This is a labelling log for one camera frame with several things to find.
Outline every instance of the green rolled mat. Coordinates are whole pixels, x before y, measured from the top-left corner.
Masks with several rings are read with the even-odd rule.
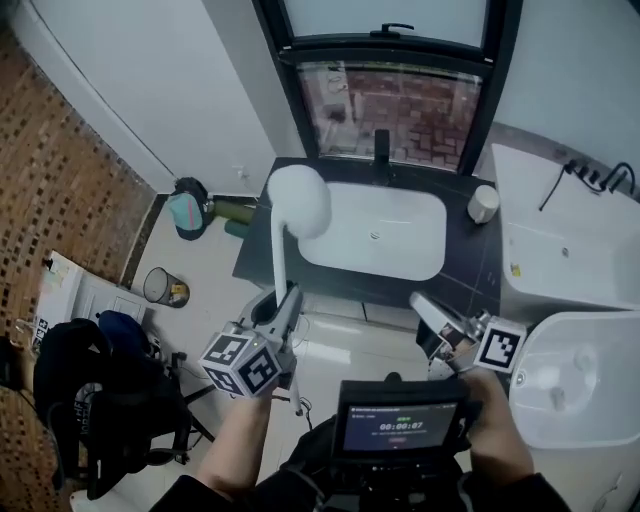
[[[230,235],[237,236],[244,240],[249,233],[249,226],[235,220],[228,220],[224,223],[224,230]]]
[[[253,211],[253,208],[249,208],[248,206],[230,203],[224,200],[216,200],[213,207],[213,213],[216,217],[226,217],[227,219],[247,225],[251,223]]]

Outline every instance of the teal bag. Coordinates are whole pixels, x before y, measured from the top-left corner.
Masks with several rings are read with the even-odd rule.
[[[180,178],[176,189],[167,199],[173,222],[180,238],[196,240],[213,221],[207,211],[207,191],[195,178]]]

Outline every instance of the white tile floor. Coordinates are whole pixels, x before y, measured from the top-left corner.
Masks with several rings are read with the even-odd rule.
[[[242,307],[259,289],[231,276],[241,240],[224,233],[223,222],[216,220],[199,239],[181,240],[175,233],[170,215],[165,210],[151,234],[138,272],[134,291],[140,292],[147,272],[156,266],[184,279],[191,288],[191,299],[180,310],[165,306],[154,308],[154,328],[173,350],[187,353],[186,368],[202,377],[197,359],[212,334],[227,320],[235,319]],[[342,379],[381,380],[396,371],[407,380],[425,377],[422,351],[407,332],[393,331],[366,324],[357,307],[347,305],[350,315],[337,317],[345,308],[327,309],[326,301],[318,305],[310,297],[305,314],[296,331],[297,372],[300,392],[313,404],[314,424],[335,413],[338,389]],[[185,392],[208,384],[207,380],[183,372]],[[212,393],[192,405],[192,411],[214,434],[231,400]],[[288,404],[274,402],[265,444],[260,478],[271,474],[286,461],[301,434],[306,431],[303,419],[293,415]],[[148,510],[183,473],[193,473],[209,443],[200,441],[191,452],[186,466],[171,463],[159,468],[146,468],[128,475],[115,491],[139,510]],[[623,472],[620,489],[614,492],[605,510],[623,510],[629,506],[640,482],[640,443],[602,449],[534,453],[536,466],[568,501],[572,510],[592,510],[596,500]],[[459,456],[463,469],[469,468],[467,454]]]

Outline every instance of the trash can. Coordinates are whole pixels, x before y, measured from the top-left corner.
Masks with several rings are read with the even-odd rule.
[[[172,308],[181,308],[189,302],[189,287],[162,267],[147,274],[142,291],[149,302]]]

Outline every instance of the screen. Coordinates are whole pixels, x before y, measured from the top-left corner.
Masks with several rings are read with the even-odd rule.
[[[344,451],[415,450],[441,446],[456,404],[350,406]]]

